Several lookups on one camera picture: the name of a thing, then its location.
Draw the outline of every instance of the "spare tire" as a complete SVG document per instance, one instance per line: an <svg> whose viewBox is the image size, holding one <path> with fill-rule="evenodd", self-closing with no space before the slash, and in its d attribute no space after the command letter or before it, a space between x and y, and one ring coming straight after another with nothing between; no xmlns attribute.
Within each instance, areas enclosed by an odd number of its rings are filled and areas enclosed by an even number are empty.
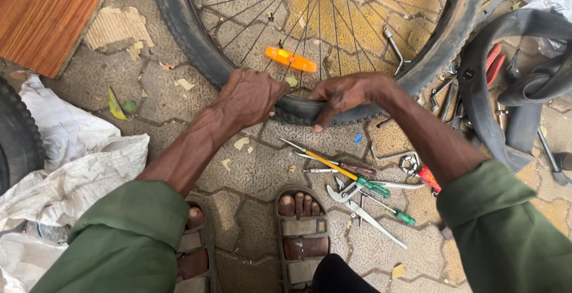
<svg viewBox="0 0 572 293"><path fill-rule="evenodd" d="M30 111L0 76L0 195L28 173L43 169L44 154Z"/></svg>

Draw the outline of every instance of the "orange reflector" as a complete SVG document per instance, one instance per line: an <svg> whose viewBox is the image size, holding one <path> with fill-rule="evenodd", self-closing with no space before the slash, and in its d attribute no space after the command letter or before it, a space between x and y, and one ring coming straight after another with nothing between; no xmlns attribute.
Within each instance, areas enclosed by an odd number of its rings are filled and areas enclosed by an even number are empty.
<svg viewBox="0 0 572 293"><path fill-rule="evenodd" d="M309 59L296 55L294 53L288 52L283 49L275 48L274 46L269 46L264 51L264 55L275 60L278 63L284 65L290 65L296 70L316 73L318 71L318 64L310 61Z"/></svg>

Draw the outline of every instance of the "sandal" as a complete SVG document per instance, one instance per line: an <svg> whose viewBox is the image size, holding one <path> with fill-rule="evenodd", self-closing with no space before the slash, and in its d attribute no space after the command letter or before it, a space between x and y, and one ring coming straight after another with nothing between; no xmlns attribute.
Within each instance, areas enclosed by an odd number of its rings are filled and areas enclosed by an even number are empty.
<svg viewBox="0 0 572 293"><path fill-rule="evenodd" d="M189 204L189 209L193 207L201 209L205 222L192 230L185 230L177 251L177 258L184 253L190 254L206 248L209 268L203 274L187 280L179 276L174 293L219 293L220 285L215 263L215 228L211 212L205 202L199 198L188 197L186 203Z"/></svg>
<svg viewBox="0 0 572 293"><path fill-rule="evenodd" d="M324 212L322 216L296 217L281 216L278 213L278 202L285 194L289 194L292 198L295 194L301 192L304 195L310 195L314 202L318 203L320 212ZM329 237L328 213L324 209L324 205L310 189L301 186L291 186L281 189L276 193L275 200L275 221L276 221L276 238L278 240L278 248L280 253L280 264L282 265L282 282L284 284L284 293L289 293L292 289L305 289L312 286L314 273L325 256L305 258L303 260L286 260L284 255L284 238L321 238ZM331 240L328 241L328 253L331 250Z"/></svg>

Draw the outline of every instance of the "black pants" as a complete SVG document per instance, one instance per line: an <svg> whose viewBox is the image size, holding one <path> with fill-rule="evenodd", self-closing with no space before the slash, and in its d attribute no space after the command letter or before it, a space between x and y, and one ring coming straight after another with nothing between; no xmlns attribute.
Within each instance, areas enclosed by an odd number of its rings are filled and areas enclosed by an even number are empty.
<svg viewBox="0 0 572 293"><path fill-rule="evenodd" d="M357 275L338 254L328 254L312 279L312 293L379 293Z"/></svg>

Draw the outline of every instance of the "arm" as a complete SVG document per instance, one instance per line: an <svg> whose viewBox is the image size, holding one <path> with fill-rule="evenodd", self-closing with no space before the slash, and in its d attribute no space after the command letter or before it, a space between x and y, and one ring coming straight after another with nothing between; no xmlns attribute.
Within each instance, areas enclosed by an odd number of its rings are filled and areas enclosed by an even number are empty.
<svg viewBox="0 0 572 293"><path fill-rule="evenodd" d="M443 190L437 209L453 230L474 292L572 291L572 243L529 200L536 193L420 107L395 80L358 73L319 83L321 132L339 112L376 103L401 126Z"/></svg>
<svg viewBox="0 0 572 293"><path fill-rule="evenodd" d="M136 180L98 200L71 229L70 245L33 287L39 292L173 292L189 214L184 198L218 149L265 121L290 90L267 73L235 70L204 109Z"/></svg>

